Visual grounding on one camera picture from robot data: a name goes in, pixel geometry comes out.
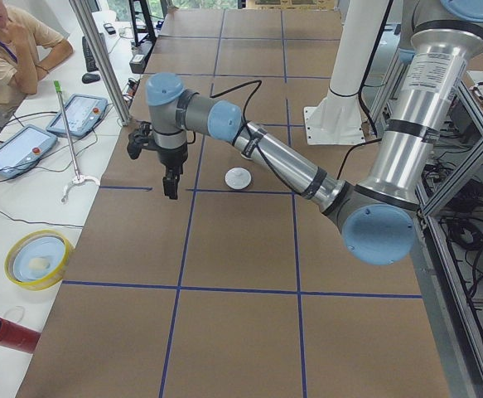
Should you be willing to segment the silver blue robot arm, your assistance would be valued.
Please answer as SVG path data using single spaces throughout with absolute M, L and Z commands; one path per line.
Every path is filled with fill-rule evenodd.
M 231 144 L 316 203 L 357 259 L 389 265 L 405 257 L 415 240 L 418 179 L 469 60 L 483 52 L 483 1 L 416 1 L 403 14 L 414 55 L 366 179 L 353 185 L 331 177 L 245 121 L 237 105 L 188 90 L 178 75 L 163 72 L 147 80 L 146 99 L 165 193 L 176 198 L 187 132 L 201 133 Z

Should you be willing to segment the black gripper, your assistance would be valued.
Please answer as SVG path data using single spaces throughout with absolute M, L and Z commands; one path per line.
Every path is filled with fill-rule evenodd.
M 159 148 L 157 156 L 166 169 L 162 178 L 164 195 L 171 200 L 177 200 L 178 184 L 181 174 L 184 173 L 184 163 L 188 159 L 188 145 L 183 144 L 177 148 Z

